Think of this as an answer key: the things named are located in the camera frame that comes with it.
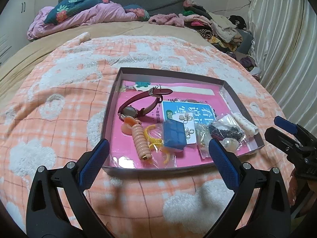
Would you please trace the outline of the person's right hand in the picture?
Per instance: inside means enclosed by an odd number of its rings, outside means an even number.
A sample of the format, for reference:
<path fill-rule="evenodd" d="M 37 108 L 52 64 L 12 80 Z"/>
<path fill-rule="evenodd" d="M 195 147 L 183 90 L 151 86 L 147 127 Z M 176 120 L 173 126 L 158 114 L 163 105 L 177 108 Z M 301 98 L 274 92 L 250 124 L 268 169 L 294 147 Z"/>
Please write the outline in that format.
<path fill-rule="evenodd" d="M 297 196 L 298 185 L 297 185 L 297 179 L 295 177 L 295 171 L 296 169 L 294 168 L 291 173 L 291 179 L 290 179 L 289 187 L 287 191 L 288 203 L 290 206 L 294 206 L 296 202 L 296 196 Z M 314 193 L 316 193 L 316 182 L 308 181 L 308 186 Z M 302 208 L 302 211 L 308 211 L 309 209 L 311 209 L 315 200 L 316 200 L 315 195 L 313 195 L 312 198 Z"/>

